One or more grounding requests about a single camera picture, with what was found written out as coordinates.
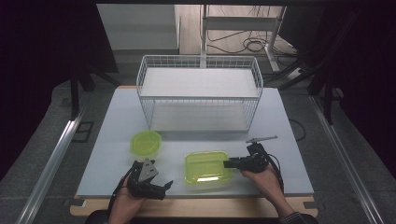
black device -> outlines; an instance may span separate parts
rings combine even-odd
[[[271,164],[275,171],[277,180],[279,181],[279,186],[284,191],[283,178],[280,173],[280,165],[276,165],[271,158],[271,155],[268,154],[261,143],[255,141],[248,141],[251,143],[250,146],[247,146],[247,151],[250,154],[246,157],[234,157],[230,158],[227,161],[224,161],[224,168],[236,168],[239,170],[247,170],[253,173],[260,173],[265,170],[268,164]]]
[[[111,195],[110,203],[108,204],[107,215],[110,217],[111,208],[116,200],[117,194],[122,188],[125,178],[128,178],[126,188],[132,196],[136,198],[148,198],[163,200],[166,196],[165,192],[171,188],[173,180],[166,183],[163,187],[151,184],[151,180],[159,173],[154,167],[154,162],[149,159],[144,161],[134,161],[132,168],[126,173],[126,175],[120,180],[120,183],[114,189]]]

wire rack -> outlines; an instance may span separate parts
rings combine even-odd
[[[147,55],[136,88],[151,130],[247,132],[262,75],[251,56]]]

green container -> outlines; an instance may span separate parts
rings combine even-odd
[[[229,180],[231,169],[224,168],[228,160],[224,151],[205,151],[190,153],[185,158],[187,184],[216,183]]]
[[[134,135],[131,151],[139,160],[154,159],[161,146],[161,136],[154,131],[143,131]]]

white wall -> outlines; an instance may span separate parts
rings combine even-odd
[[[178,7],[97,4],[114,49],[178,49]]]

person's left hand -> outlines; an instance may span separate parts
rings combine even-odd
[[[108,224],[129,223],[129,221],[136,215],[146,200],[144,198],[135,198],[129,193],[128,189],[126,188],[128,178],[129,176],[125,178],[122,188],[120,189],[116,200],[113,203]]]

